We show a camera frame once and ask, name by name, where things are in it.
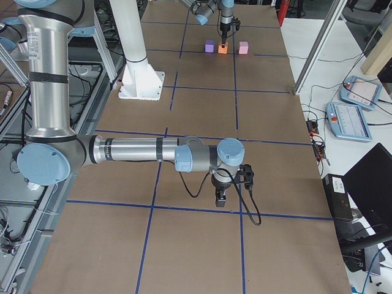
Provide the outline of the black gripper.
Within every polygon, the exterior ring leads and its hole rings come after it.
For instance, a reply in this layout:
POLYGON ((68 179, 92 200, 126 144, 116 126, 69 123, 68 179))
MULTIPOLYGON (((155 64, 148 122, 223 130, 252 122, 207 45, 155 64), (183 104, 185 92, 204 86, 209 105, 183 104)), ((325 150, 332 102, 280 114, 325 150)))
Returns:
POLYGON ((226 41, 227 41, 227 33, 231 30, 231 23, 223 23, 220 22, 220 31, 221 31, 221 37, 222 37, 222 42, 221 46, 225 47, 226 46, 226 41))
POLYGON ((211 176, 211 182, 215 187, 216 192, 216 207, 223 208, 226 204, 225 191, 232 185, 231 181, 222 182, 216 179, 214 175, 211 176))

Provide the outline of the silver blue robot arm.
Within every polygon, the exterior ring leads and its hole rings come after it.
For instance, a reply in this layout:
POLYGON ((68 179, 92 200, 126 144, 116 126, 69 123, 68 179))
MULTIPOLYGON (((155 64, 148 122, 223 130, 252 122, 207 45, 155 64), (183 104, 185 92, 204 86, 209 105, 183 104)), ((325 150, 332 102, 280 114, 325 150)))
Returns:
POLYGON ((200 1, 189 1, 180 0, 187 9, 195 16, 195 19, 200 25, 207 24, 209 18, 215 13, 219 12, 219 30, 221 35, 221 47, 226 47, 226 41, 228 32, 231 30, 232 25, 235 22, 233 16, 233 10, 235 6, 234 1, 221 0, 215 1, 210 0, 206 4, 202 4, 200 1))
MULTIPOLYGON (((52 186, 80 167, 104 161, 170 162, 179 173, 188 194, 198 197, 208 175, 215 187, 216 206, 223 207, 225 191, 251 180, 243 165, 244 146, 226 138, 218 146, 204 145, 196 137, 187 138, 102 138, 77 135, 70 127, 68 35, 94 16, 94 4, 87 1, 15 1, 18 17, 26 26, 29 50, 29 83, 32 98, 32 127, 27 145, 17 156, 21 174, 35 184, 52 186), (196 195, 191 194, 181 172, 207 172, 196 195)), ((220 12, 222 41, 235 19, 234 1, 181 1, 204 25, 215 11, 220 12)), ((148 62, 136 1, 110 1, 126 66, 119 98, 159 100, 164 72, 156 72, 148 62)))

